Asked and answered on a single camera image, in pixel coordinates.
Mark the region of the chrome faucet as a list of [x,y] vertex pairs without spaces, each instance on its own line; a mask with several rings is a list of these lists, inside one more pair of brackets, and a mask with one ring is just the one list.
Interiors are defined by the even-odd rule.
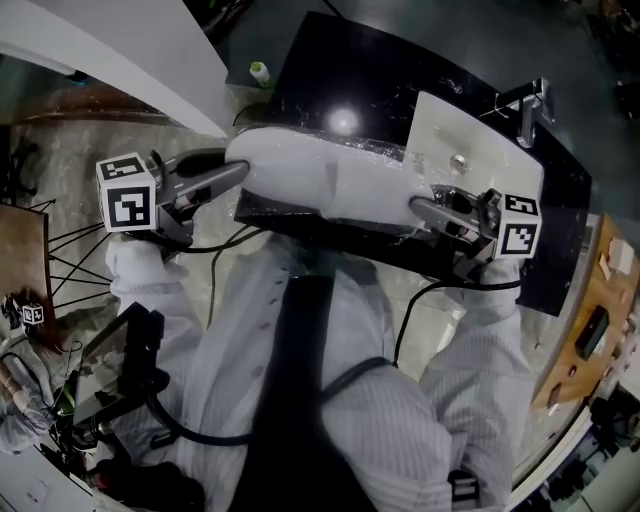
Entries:
[[497,109],[508,108],[519,113],[520,121],[516,140],[521,147],[526,149],[530,149],[534,145],[535,123],[539,118],[551,124],[555,122],[551,85],[543,77],[498,94],[495,107]]

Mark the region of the person's white striped coat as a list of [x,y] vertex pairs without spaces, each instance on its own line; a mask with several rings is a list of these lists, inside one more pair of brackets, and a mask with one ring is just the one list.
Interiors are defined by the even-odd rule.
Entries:
[[[153,448],[146,408],[114,425],[135,464],[175,464],[205,512],[501,512],[535,387],[474,374],[414,380],[390,363],[390,304],[375,267],[273,235],[237,258],[208,329],[219,359],[162,359],[160,403],[230,447]],[[449,474],[480,487],[453,504]]]

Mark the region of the person's left forearm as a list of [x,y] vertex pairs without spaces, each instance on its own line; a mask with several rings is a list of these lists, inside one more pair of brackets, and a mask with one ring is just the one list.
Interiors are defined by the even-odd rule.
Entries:
[[163,261],[150,243],[118,237],[109,242],[106,264],[113,274],[111,293],[126,308],[138,303],[164,317],[159,356],[172,360],[191,353],[219,359],[225,346],[202,328],[182,284],[184,267]]

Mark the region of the black marble table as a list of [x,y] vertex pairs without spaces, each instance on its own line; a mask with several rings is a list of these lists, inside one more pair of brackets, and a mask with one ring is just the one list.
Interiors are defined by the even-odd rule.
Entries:
[[[335,16],[304,18],[280,73],[266,120],[323,130],[336,107],[352,109],[357,135],[398,154],[406,145],[420,93],[477,118],[516,148],[517,113],[494,111],[496,90],[447,59],[399,37]],[[524,268],[519,304],[558,315],[578,261],[592,180],[543,126],[534,128],[527,155],[541,164],[542,230]],[[453,246],[443,237],[406,227],[326,220],[317,212],[241,194],[235,218],[252,226],[347,251],[438,280],[452,275]]]

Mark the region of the black box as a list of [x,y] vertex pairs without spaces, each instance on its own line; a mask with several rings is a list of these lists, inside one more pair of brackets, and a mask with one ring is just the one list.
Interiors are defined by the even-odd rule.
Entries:
[[608,327],[609,313],[606,308],[597,305],[575,342],[580,359],[587,361],[591,357]]

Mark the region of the white pillar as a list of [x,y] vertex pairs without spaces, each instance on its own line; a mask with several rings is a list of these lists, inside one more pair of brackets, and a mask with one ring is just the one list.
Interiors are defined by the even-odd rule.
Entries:
[[223,138],[227,67],[182,0],[0,0],[0,53],[83,72]]

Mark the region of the wooden desk with metal rim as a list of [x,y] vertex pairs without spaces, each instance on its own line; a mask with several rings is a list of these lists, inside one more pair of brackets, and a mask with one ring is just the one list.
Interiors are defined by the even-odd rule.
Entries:
[[[591,215],[587,226],[592,229],[587,239],[589,247],[579,259],[561,315],[548,332],[553,345],[536,384],[531,402],[533,410],[547,409],[547,397],[557,383],[562,384],[559,403],[579,400],[591,394],[612,361],[616,345],[623,341],[623,325],[640,284],[638,258],[633,260],[630,275],[613,271],[609,281],[604,279],[599,267],[600,254],[608,258],[610,241],[624,237],[613,218],[608,214]],[[583,361],[576,353],[575,342],[597,305],[607,309],[609,327],[604,347]],[[574,365],[577,372],[569,377],[569,370]]]

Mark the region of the white rectangular basin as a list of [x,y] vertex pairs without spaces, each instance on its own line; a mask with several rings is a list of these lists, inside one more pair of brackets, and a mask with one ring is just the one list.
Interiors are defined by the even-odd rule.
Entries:
[[433,185],[473,195],[493,188],[508,195],[506,208],[539,215],[544,171],[517,144],[450,103],[418,93],[403,169],[428,198]]

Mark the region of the small white box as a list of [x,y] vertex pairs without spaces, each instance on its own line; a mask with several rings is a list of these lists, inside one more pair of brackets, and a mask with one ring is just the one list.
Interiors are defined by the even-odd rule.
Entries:
[[613,238],[609,244],[608,266],[616,273],[630,275],[634,260],[634,250],[623,239]]

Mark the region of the black monitor on mount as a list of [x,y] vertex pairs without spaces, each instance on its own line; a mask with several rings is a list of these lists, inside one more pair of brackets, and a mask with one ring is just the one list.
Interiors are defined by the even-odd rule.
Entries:
[[73,426],[88,430],[146,403],[169,384],[157,366],[164,316],[139,303],[118,315],[83,350]]

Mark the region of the brown wooden beam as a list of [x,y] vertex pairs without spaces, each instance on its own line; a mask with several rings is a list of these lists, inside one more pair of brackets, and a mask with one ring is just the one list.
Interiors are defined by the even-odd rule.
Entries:
[[178,125],[145,102],[102,83],[58,89],[0,108],[0,124],[5,125],[74,120]]

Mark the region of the person's right forearm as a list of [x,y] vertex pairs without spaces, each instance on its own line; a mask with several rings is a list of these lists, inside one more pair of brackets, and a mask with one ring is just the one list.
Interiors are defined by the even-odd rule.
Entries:
[[474,374],[482,381],[499,379],[514,387],[533,386],[521,347],[521,314],[516,304],[520,286],[497,288],[519,277],[516,261],[497,260],[481,272],[480,290],[451,287],[446,291],[464,314],[451,342],[427,364],[423,383]]

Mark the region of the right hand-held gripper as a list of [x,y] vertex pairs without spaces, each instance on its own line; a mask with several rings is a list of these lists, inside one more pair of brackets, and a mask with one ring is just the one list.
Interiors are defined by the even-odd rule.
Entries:
[[452,215],[448,220],[432,200],[410,199],[411,212],[425,228],[444,233],[446,228],[465,242],[455,251],[453,274],[476,281],[482,267],[495,260],[526,260],[535,255],[542,217],[534,198],[501,193],[493,188],[472,195],[452,185],[433,185],[434,201]]

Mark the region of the white cabinet with slots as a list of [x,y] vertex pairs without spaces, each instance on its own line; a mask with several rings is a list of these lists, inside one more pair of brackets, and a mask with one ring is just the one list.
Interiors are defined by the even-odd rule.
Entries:
[[0,453],[0,512],[94,512],[91,493],[39,451]]

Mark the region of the green cap bottle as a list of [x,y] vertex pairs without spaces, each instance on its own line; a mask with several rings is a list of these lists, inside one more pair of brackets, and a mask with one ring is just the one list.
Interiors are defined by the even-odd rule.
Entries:
[[268,90],[272,88],[272,77],[265,63],[253,61],[249,72],[261,89]]

